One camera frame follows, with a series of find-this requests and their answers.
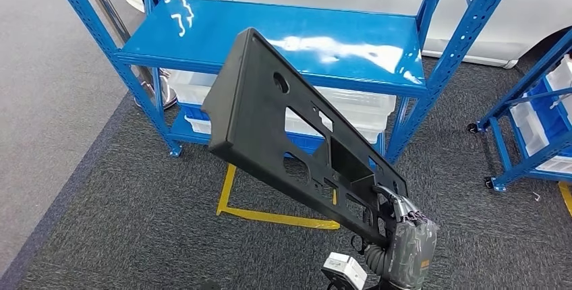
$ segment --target shelf board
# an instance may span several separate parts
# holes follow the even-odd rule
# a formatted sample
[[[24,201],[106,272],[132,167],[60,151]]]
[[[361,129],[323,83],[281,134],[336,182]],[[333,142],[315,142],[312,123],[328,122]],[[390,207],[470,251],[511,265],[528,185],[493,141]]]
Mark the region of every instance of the shelf board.
[[[217,74],[235,37],[256,28],[315,86],[421,96],[415,18],[223,0],[162,0],[118,58]]]

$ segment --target black plastic panel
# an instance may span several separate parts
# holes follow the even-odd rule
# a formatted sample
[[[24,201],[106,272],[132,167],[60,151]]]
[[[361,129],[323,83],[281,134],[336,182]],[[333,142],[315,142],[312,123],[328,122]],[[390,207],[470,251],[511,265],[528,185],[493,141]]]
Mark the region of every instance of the black plastic panel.
[[[313,155],[286,136],[286,107],[325,137]],[[215,155],[364,239],[386,245],[372,186],[385,185],[406,196],[405,180],[255,29],[237,36],[202,109],[212,122],[209,148]],[[322,123],[320,111],[333,122],[333,132]],[[285,153],[306,164],[307,183],[288,175]],[[321,187],[335,188],[336,204]],[[348,201],[366,208],[367,223],[348,209]]]

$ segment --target yellow floor tape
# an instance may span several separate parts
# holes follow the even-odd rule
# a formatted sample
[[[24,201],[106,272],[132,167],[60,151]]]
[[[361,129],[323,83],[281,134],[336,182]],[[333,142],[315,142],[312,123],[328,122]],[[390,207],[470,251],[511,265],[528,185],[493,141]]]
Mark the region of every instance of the yellow floor tape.
[[[566,208],[568,208],[568,212],[570,216],[572,216],[572,194],[570,194],[570,185],[566,182],[558,182],[558,187],[562,193],[562,198],[564,198]]]
[[[223,184],[223,191],[221,191],[221,198],[219,199],[219,205],[217,206],[217,216],[219,216],[222,212],[226,212],[228,214],[233,214],[235,216],[251,219],[254,221],[266,221],[270,223],[317,229],[339,229],[340,225],[335,221],[324,221],[322,219],[310,219],[304,217],[287,216],[285,214],[271,214],[269,212],[228,207],[235,174],[236,167],[232,164],[229,164],[227,175],[225,176],[225,183]],[[334,190],[333,203],[336,204],[336,202],[337,197]]]

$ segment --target metal pole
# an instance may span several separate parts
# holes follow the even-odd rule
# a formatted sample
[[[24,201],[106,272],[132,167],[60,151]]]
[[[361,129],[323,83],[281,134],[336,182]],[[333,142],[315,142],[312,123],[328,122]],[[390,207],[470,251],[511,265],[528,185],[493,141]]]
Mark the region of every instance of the metal pole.
[[[125,24],[119,17],[117,10],[113,7],[113,4],[110,0],[95,0],[95,3],[99,6],[99,9],[103,12],[103,15],[110,23],[113,31],[118,35],[119,39],[125,44],[129,38],[131,38],[131,34]],[[153,90],[153,76],[149,69],[144,66],[135,65],[139,74],[141,75],[142,82],[141,85],[143,89],[147,92],[147,95],[151,100],[154,100],[154,90]],[[163,100],[163,108],[169,108],[170,106],[175,104],[177,99],[177,95],[174,90],[172,90],[167,85],[167,77],[168,73],[165,71],[161,71],[161,96]]]

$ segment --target white storage bin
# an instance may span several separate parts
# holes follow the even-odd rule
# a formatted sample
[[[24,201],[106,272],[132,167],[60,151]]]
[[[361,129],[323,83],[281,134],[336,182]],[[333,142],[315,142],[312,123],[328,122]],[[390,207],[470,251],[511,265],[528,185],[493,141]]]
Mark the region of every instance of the white storage bin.
[[[193,132],[210,135],[210,121],[191,119],[187,116],[185,116],[185,120],[191,123],[191,126],[193,127]]]
[[[511,107],[511,114],[524,140],[526,152],[533,155],[548,145],[548,138],[538,115],[529,102]]]
[[[572,173],[572,158],[556,155],[550,160],[536,167],[537,170],[558,173]]]
[[[546,75],[546,79],[553,91],[572,88],[572,60],[568,54],[564,55],[560,65],[554,71]],[[564,98],[561,102],[568,112],[568,120],[572,122],[572,96]]]
[[[214,74],[190,71],[168,70],[168,72],[171,74],[169,85],[177,93],[179,102],[195,105],[203,103],[217,78]],[[395,96],[325,87],[316,89],[371,143],[377,141],[378,134],[387,126],[387,117],[395,110]],[[320,135],[293,111],[287,109],[285,117],[287,132]]]
[[[181,103],[202,105],[210,87],[217,79],[216,74],[169,69],[169,86],[177,93]]]

